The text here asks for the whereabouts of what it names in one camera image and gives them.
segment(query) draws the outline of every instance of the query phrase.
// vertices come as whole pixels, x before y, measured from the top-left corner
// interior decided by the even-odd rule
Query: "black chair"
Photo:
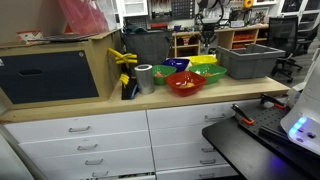
[[[289,78],[288,83],[293,80],[292,71],[285,69],[285,65],[290,64],[298,67],[298,70],[302,69],[301,66],[295,64],[295,61],[290,60],[297,47],[297,36],[298,17],[269,18],[267,46],[286,52],[285,57],[277,59],[271,75],[282,74]]]
[[[305,36],[298,35],[298,47],[293,56],[300,56],[308,53],[311,43],[313,42],[314,38],[317,37],[318,27],[319,24],[309,31]]]

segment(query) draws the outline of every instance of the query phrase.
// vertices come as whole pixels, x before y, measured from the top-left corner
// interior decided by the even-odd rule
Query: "red bowl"
[[[172,91],[182,97],[197,93],[206,84],[206,81],[206,78],[190,71],[183,71],[166,77],[166,82]]]

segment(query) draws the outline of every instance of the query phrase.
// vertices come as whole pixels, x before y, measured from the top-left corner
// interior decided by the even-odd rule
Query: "blue bowl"
[[[163,61],[162,65],[173,66],[177,68],[176,72],[182,72],[187,68],[189,61],[190,61],[189,59],[172,58],[172,59],[167,59]]]

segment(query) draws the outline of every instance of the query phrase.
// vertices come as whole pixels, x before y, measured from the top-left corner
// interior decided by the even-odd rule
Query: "green bowl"
[[[213,84],[219,81],[225,73],[227,69],[214,65],[214,64],[199,64],[195,66],[191,66],[189,71],[197,73],[207,79],[207,84]]]
[[[165,66],[165,65],[155,65],[152,66],[152,75],[154,79],[155,85],[165,85],[166,84],[166,77],[175,73],[177,70],[176,67],[173,66]]]

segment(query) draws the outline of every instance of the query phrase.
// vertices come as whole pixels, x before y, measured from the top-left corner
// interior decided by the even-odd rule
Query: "roll of tape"
[[[154,80],[152,76],[152,66],[141,64],[134,68],[140,94],[151,94],[154,92]]]
[[[244,0],[243,1],[243,7],[246,9],[251,8],[253,5],[253,0]]]

